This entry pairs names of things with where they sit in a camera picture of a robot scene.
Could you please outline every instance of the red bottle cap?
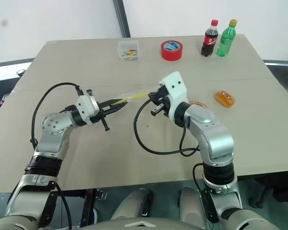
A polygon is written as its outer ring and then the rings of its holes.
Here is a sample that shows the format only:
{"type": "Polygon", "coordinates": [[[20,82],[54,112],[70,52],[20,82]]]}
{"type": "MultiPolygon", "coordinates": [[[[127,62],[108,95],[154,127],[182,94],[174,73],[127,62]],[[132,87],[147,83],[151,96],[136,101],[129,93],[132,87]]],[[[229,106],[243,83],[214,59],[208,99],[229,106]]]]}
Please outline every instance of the red bottle cap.
{"type": "Polygon", "coordinates": [[[212,26],[217,26],[218,22],[219,22],[218,20],[213,19],[213,20],[211,21],[211,25],[212,25],[212,26]]]}

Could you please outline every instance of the cola bottle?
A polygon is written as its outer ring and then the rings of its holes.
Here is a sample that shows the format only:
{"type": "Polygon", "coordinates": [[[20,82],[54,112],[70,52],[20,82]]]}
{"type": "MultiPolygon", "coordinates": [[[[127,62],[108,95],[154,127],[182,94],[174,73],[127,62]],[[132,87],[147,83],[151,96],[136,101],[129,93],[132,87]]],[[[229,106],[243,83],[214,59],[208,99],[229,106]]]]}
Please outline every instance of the cola bottle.
{"type": "Polygon", "coordinates": [[[216,38],[218,36],[218,32],[216,26],[218,24],[218,20],[213,19],[211,21],[211,26],[206,30],[205,38],[203,41],[203,46],[201,50],[201,54],[205,57],[209,56],[213,52],[213,48],[216,44],[216,38]]]}

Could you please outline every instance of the bottle label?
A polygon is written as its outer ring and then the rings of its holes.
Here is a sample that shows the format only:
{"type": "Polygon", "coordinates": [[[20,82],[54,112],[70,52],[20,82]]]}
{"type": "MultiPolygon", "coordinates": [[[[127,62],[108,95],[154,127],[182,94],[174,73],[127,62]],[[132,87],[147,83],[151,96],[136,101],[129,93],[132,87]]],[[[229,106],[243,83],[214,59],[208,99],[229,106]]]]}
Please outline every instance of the bottle label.
{"type": "Polygon", "coordinates": [[[228,39],[228,38],[224,38],[224,37],[221,37],[221,43],[224,44],[224,45],[231,45],[232,43],[232,40],[233,39],[228,39]]]}
{"type": "Polygon", "coordinates": [[[204,43],[209,46],[213,46],[216,43],[216,37],[207,37],[205,36],[204,43]]]}

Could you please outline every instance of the white wall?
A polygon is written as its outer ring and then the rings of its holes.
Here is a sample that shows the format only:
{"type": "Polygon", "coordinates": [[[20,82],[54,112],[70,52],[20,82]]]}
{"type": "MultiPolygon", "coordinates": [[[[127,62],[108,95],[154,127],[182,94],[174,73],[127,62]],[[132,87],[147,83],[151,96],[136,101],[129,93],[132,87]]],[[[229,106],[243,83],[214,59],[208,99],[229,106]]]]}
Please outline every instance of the white wall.
{"type": "Polygon", "coordinates": [[[114,37],[112,0],[0,0],[0,62],[34,58],[50,40],[114,37]]]}
{"type": "Polygon", "coordinates": [[[262,59],[288,60],[288,0],[124,0],[132,37],[203,35],[212,19],[219,33],[230,19],[262,59]]]}

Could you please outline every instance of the bottle cap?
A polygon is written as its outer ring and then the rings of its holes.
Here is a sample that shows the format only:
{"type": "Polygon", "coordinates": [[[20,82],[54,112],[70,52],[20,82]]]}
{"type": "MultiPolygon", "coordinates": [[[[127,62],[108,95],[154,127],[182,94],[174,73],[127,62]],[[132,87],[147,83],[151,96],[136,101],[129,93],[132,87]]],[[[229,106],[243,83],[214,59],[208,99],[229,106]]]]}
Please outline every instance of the bottle cap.
{"type": "Polygon", "coordinates": [[[218,20],[213,19],[213,20],[211,21],[211,25],[212,25],[212,26],[217,26],[218,22],[219,22],[218,20]]]}
{"type": "Polygon", "coordinates": [[[230,20],[229,25],[230,26],[236,26],[237,25],[237,20],[236,19],[230,20]]]}

